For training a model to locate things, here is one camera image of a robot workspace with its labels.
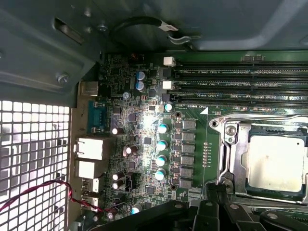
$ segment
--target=electrolytic capacitor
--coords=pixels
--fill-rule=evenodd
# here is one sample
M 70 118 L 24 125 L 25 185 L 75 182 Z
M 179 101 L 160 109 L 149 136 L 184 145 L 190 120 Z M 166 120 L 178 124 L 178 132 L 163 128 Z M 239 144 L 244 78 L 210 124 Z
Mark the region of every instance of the electrolytic capacitor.
M 124 184 L 123 179 L 118 179 L 115 183 L 112 184 L 113 189 L 118 189 Z
M 165 157 L 164 155 L 160 155 L 156 159 L 156 165 L 159 167 L 164 166 L 166 161 L 167 161 L 167 157 Z
M 139 81 L 145 81 L 146 80 L 146 75 L 143 71 L 139 71 L 136 73 L 136 78 Z
M 165 111 L 166 111 L 166 112 L 171 112 L 171 111 L 172 111 L 172 105 L 169 104 L 169 103 L 167 103 L 167 104 L 165 105 Z
M 110 211 L 109 213 L 107 213 L 108 219 L 114 220 L 117 213 L 118 213 L 118 210 L 112 210 L 112 211 Z
M 168 131 L 168 125 L 167 124 L 160 124 L 158 126 L 158 133 L 165 134 Z
M 159 150 L 159 151 L 163 151 L 165 150 L 166 148 L 168 147 L 168 143 L 166 141 L 159 141 L 156 145 L 156 148 Z
M 146 86 L 142 81 L 138 81 L 138 83 L 136 83 L 136 89 L 140 92 L 144 92 L 146 90 Z
M 136 153 L 138 151 L 138 148 L 136 145 L 130 146 L 126 148 L 126 153 L 127 154 L 132 154 L 132 153 Z
M 112 134 L 114 135 L 123 135 L 124 129 L 123 128 L 114 128 L 112 129 Z
M 142 207 L 140 204 L 134 204 L 134 206 L 131 208 L 131 213 L 136 214 L 142 211 Z
M 166 175 L 166 171 L 162 168 L 159 168 L 156 172 L 155 172 L 155 179 L 156 180 L 163 180 L 164 177 Z
M 124 172 L 122 171 L 118 171 L 117 173 L 112 175 L 112 179 L 113 180 L 118 180 L 120 178 L 124 177 Z

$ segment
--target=screw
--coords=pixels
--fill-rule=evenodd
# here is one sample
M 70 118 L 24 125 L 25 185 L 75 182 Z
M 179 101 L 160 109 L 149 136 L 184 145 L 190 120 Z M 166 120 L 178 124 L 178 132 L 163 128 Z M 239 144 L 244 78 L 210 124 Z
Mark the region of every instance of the screw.
M 182 208 L 183 206 L 181 204 L 176 204 L 174 207 L 175 208 Z
M 268 217 L 271 219 L 278 219 L 278 216 L 276 214 L 273 213 L 268 213 Z
M 239 207 L 238 207 L 238 205 L 230 205 L 230 208 L 232 208 L 232 209 L 238 209 Z
M 67 73 L 62 73 L 60 76 L 57 78 L 58 83 L 65 84 L 69 81 L 69 75 Z
M 234 126 L 227 126 L 226 133 L 229 136 L 234 136 L 236 134 L 236 127 L 234 127 Z
M 93 31 L 93 29 L 92 29 L 91 26 L 89 26 L 89 27 L 87 27 L 87 28 L 85 29 L 85 31 L 86 31 L 87 33 L 91 34 L 92 31 Z
M 90 18 L 92 16 L 90 8 L 86 8 L 86 11 L 84 12 L 84 14 L 85 16 Z
M 108 27 L 105 24 L 99 24 L 97 25 L 97 29 L 101 32 L 106 31 L 108 29 Z

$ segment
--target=motherboard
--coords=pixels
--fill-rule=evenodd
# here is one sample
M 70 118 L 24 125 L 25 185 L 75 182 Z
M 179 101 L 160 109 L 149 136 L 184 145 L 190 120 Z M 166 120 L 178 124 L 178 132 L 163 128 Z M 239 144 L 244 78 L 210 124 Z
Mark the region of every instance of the motherboard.
M 89 101 L 87 133 L 114 147 L 103 147 L 109 155 L 101 176 L 79 177 L 84 200 L 116 210 L 95 221 L 169 200 L 205 199 L 211 182 L 225 184 L 232 201 L 253 211 L 277 209 L 308 221 L 306 57 L 107 55 L 97 97 Z

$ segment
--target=ventilation grille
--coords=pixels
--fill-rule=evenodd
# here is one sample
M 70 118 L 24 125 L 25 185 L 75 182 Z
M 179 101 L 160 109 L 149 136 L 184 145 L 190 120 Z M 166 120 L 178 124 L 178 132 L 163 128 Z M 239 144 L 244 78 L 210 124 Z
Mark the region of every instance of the ventilation grille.
M 69 120 L 68 107 L 0 101 L 0 206 L 47 180 L 67 180 Z M 0 230 L 64 230 L 66 208 L 65 186 L 39 188 L 0 213 Z

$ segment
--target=metal panel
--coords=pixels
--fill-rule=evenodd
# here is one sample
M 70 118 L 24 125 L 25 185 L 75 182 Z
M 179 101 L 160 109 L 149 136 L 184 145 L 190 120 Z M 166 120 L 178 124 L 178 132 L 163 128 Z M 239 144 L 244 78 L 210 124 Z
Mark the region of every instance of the metal panel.
M 68 107 L 0 101 L 0 206 L 47 180 L 67 180 L 69 122 Z M 24 195 L 1 212 L 1 230 L 64 230 L 67 199 L 57 184 Z
M 306 49 L 308 0 L 94 0 L 112 25 L 153 16 L 185 34 L 200 35 L 200 51 Z M 131 50 L 181 49 L 154 26 L 133 26 L 118 35 Z
M 56 30 L 55 18 L 79 33 L 83 44 Z M 1 89 L 9 87 L 8 98 L 23 99 L 22 89 L 30 92 L 25 94 L 30 101 L 42 96 L 47 103 L 53 96 L 63 96 L 66 104 L 72 104 L 74 86 L 100 60 L 105 42 L 104 32 L 97 26 L 102 20 L 102 11 L 92 1 L 2 1 L 0 96 L 4 96 Z M 59 83 L 64 73 L 69 76 L 68 82 Z

